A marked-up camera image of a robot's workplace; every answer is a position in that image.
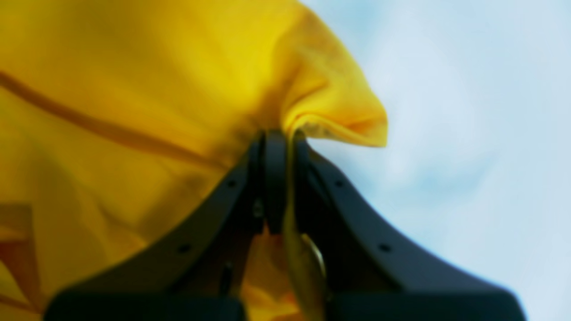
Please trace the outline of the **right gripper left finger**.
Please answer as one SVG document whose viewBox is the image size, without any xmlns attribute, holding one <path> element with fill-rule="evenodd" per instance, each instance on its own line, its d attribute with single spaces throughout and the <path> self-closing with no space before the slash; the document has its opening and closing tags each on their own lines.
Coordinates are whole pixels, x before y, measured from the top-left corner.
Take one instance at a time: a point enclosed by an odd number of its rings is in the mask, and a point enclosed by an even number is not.
<svg viewBox="0 0 571 321">
<path fill-rule="evenodd" d="M 45 321 L 245 321 L 238 299 L 250 244 L 281 232 L 287 140 L 255 137 L 244 157 L 179 226 L 142 252 L 69 287 Z"/>
</svg>

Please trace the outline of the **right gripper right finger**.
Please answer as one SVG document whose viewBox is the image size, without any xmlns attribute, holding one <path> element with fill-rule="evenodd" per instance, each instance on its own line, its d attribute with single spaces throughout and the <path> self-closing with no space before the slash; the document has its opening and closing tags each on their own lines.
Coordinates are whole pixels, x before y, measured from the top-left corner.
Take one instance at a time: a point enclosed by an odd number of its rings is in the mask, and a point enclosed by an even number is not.
<svg viewBox="0 0 571 321">
<path fill-rule="evenodd" d="M 514 295 L 431 254 L 388 223 L 339 168 L 292 141 L 298 228 L 326 268 L 328 321 L 524 321 Z"/>
</svg>

